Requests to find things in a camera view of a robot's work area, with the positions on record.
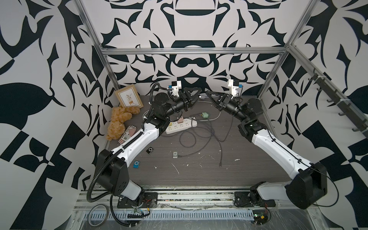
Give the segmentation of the dark usb cable yellow charger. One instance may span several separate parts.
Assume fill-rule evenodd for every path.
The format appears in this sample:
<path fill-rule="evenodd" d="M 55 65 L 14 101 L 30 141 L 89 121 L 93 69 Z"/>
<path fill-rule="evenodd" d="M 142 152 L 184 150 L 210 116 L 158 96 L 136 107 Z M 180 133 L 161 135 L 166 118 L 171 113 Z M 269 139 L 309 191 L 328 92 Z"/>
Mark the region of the dark usb cable yellow charger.
<path fill-rule="evenodd" d="M 184 144 L 184 136 L 190 136 L 193 138 L 192 144 Z M 174 134 L 166 135 L 166 138 L 172 138 L 178 136 L 179 144 L 185 149 L 192 149 L 197 144 L 197 138 L 207 140 L 206 143 L 200 149 L 187 154 L 177 154 L 177 158 L 189 157 L 191 155 L 199 154 L 211 141 L 214 136 L 213 130 L 208 127 L 191 127 L 190 129 L 179 131 Z"/>

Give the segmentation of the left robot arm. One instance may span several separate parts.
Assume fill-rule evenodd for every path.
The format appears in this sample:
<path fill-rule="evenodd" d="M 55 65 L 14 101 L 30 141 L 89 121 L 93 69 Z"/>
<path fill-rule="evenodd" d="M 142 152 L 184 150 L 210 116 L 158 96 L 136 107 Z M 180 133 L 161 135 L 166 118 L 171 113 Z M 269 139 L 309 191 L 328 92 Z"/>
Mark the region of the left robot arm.
<path fill-rule="evenodd" d="M 178 83 L 165 89 L 155 83 L 149 93 L 150 109 L 141 129 L 122 145 L 99 154 L 94 177 L 87 190 L 88 202 L 93 203 L 109 195 L 110 200 L 115 196 L 122 197 L 129 200 L 132 207 L 141 207 L 145 190 L 130 180 L 128 167 L 142 150 L 166 131 L 171 116 L 181 115 L 196 104 L 202 90 L 198 87 L 181 89 Z"/>

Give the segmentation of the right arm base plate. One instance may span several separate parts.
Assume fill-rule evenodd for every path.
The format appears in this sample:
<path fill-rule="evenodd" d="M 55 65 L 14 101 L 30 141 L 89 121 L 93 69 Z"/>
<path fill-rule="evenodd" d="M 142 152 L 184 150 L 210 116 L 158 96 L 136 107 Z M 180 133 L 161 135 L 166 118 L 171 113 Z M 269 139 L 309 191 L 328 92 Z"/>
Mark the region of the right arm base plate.
<path fill-rule="evenodd" d="M 256 192 L 235 192 L 234 193 L 234 205 L 238 208 L 248 207 L 275 207 L 276 202 L 274 200 L 263 200 Z"/>

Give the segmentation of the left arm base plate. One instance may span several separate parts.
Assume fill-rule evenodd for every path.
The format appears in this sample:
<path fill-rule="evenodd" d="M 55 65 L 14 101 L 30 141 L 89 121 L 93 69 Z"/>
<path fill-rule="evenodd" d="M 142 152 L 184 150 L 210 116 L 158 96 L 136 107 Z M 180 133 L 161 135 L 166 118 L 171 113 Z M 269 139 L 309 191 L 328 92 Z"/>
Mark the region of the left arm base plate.
<path fill-rule="evenodd" d="M 120 197 L 117 207 L 118 209 L 132 209 L 132 208 L 154 208 L 157 205 L 158 193 L 145 192 L 140 194 L 135 200 L 127 197 Z"/>

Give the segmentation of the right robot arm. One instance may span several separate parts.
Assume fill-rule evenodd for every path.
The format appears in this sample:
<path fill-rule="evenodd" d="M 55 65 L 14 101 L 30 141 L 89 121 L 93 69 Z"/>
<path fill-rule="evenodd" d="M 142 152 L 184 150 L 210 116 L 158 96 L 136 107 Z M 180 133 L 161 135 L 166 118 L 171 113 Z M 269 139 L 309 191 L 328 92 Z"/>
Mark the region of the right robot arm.
<path fill-rule="evenodd" d="M 240 134 L 267 153 L 290 178 L 288 182 L 254 185 L 250 194 L 252 203 L 257 200 L 284 200 L 300 209 L 307 209 L 327 195 L 330 177 L 326 167 L 301 157 L 271 134 L 258 119 L 263 114 L 259 99 L 251 98 L 241 104 L 230 94 L 207 91 L 206 95 L 219 111 L 240 120 Z"/>

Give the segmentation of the dark usb cable pink charger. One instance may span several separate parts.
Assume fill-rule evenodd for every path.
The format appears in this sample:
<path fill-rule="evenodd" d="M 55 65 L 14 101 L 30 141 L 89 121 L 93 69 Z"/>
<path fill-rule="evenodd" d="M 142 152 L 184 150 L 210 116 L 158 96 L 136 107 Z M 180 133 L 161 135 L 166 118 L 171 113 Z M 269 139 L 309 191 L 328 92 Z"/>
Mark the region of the dark usb cable pink charger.
<path fill-rule="evenodd" d="M 178 133 L 176 133 L 176 134 L 174 134 L 173 136 L 176 136 L 176 135 L 178 135 L 179 133 L 180 133 L 180 136 L 179 136 L 179 142 L 181 143 L 181 145 L 182 146 L 184 146 L 185 148 L 191 148 L 191 147 L 193 147 L 193 146 L 195 146 L 196 145 L 196 137 L 198 136 L 198 137 L 200 137 L 200 138 L 203 138 L 203 139 L 209 139 L 209 141 L 211 140 L 211 138 L 212 137 L 214 137 L 215 139 L 216 139 L 216 141 L 220 144 L 220 143 L 223 143 L 223 142 L 225 142 L 226 141 L 226 139 L 227 139 L 227 137 L 228 137 L 228 135 L 229 135 L 229 133 L 230 133 L 230 130 L 231 130 L 231 128 L 232 128 L 232 123 L 233 123 L 233 119 L 232 119 L 232 122 L 231 122 L 231 124 L 230 124 L 230 126 L 229 126 L 229 130 L 228 130 L 228 132 L 227 132 L 227 135 L 225 136 L 225 139 L 224 140 L 220 140 L 216 135 L 215 135 L 215 131 L 214 131 L 214 129 L 213 129 L 213 127 L 212 127 L 212 124 L 211 124 L 211 121 L 214 121 L 214 120 L 216 120 L 216 119 L 218 119 L 219 117 L 220 117 L 220 115 L 221 115 L 221 112 L 219 111 L 219 114 L 218 114 L 218 116 L 216 117 L 216 118 L 212 118 L 212 119 L 209 119 L 209 115 L 206 115 L 206 116 L 204 116 L 203 115 L 203 113 L 201 112 L 201 113 L 196 113 L 196 114 L 192 114 L 192 115 L 189 115 L 189 116 L 187 116 L 187 117 L 184 117 L 184 119 L 189 119 L 190 120 L 190 129 L 192 129 L 192 132 L 191 131 L 189 131 L 188 129 L 186 129 L 186 130 L 182 130 L 182 131 L 180 131 L 180 132 L 178 132 Z M 193 122 L 194 121 L 196 121 L 196 122 L 199 122 L 199 123 L 201 123 L 202 125 L 204 125 L 204 127 L 193 127 Z M 206 132 L 208 132 L 209 133 L 209 135 L 208 136 L 201 136 L 201 135 L 199 135 L 198 133 L 196 133 L 196 130 L 195 130 L 195 128 L 201 128 L 201 129 L 203 129 L 203 130 L 205 130 Z M 186 146 L 186 145 L 183 145 L 182 144 L 182 142 L 181 142 L 181 138 L 182 138 L 182 136 L 184 135 L 184 134 L 190 134 L 190 135 L 192 135 L 193 136 L 193 138 L 194 138 L 194 140 L 195 140 L 195 142 L 194 142 L 194 144 L 193 145 L 191 145 L 191 146 Z"/>

